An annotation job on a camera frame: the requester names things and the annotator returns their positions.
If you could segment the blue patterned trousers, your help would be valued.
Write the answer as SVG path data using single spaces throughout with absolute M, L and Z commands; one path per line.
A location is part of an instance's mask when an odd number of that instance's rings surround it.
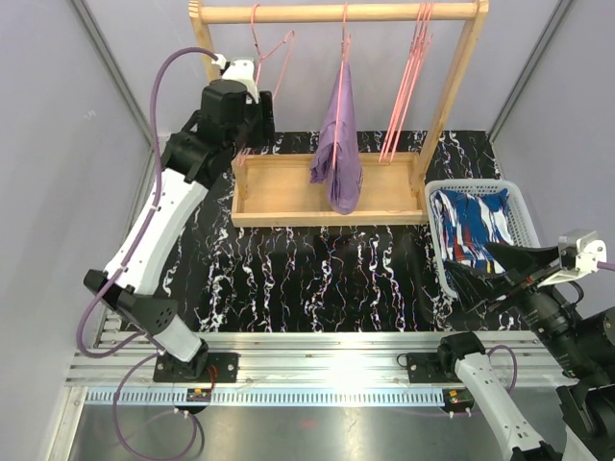
M 460 263 L 489 274 L 500 274 L 503 266 L 486 245 L 511 245 L 507 224 L 508 190 L 484 196 L 451 189 L 437 189 L 430 195 L 434 216 L 436 253 L 441 259 Z

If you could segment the pink hanger holding purple trousers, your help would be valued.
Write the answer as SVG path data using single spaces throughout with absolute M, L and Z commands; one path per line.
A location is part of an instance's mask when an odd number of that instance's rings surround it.
M 348 122 L 347 104 L 350 102 L 346 91 L 347 64 L 352 42 L 352 34 L 348 30 L 350 5 L 345 3 L 342 13 L 342 36 L 341 36 L 341 62 L 338 72 L 337 102 L 335 107 L 334 138 L 332 147 L 332 171 L 334 177 L 340 177 L 342 155 L 347 150 Z

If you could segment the purple trousers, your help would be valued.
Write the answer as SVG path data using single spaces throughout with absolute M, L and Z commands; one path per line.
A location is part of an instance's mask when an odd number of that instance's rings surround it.
M 359 158 L 352 73 L 347 62 L 336 75 L 309 171 L 311 183 L 326 185 L 326 196 L 333 211 L 342 215 L 355 211 L 363 169 Z

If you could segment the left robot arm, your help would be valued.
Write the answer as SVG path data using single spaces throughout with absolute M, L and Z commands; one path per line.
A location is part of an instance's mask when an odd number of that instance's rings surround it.
M 84 284 L 97 300 L 164 351 L 162 361 L 187 381 L 213 375 L 209 346 L 181 318 L 177 301 L 158 298 L 160 275 L 187 219 L 243 149 L 273 143 L 273 95 L 218 79 L 201 106 L 170 135 L 150 201 L 115 257 Z

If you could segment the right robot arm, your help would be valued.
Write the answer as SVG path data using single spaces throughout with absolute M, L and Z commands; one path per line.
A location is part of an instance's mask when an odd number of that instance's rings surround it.
M 573 283 L 606 267 L 605 247 L 588 263 L 572 249 L 524 248 L 489 243 L 503 267 L 492 274 L 449 261 L 447 270 L 462 305 L 490 311 L 518 310 L 520 317 L 573 384 L 556 389 L 566 445 L 556 451 L 531 426 L 496 380 L 487 350 L 474 332 L 441 339 L 437 372 L 460 380 L 488 422 L 505 460 L 611 460 L 614 457 L 614 310 L 581 318 L 556 285 Z

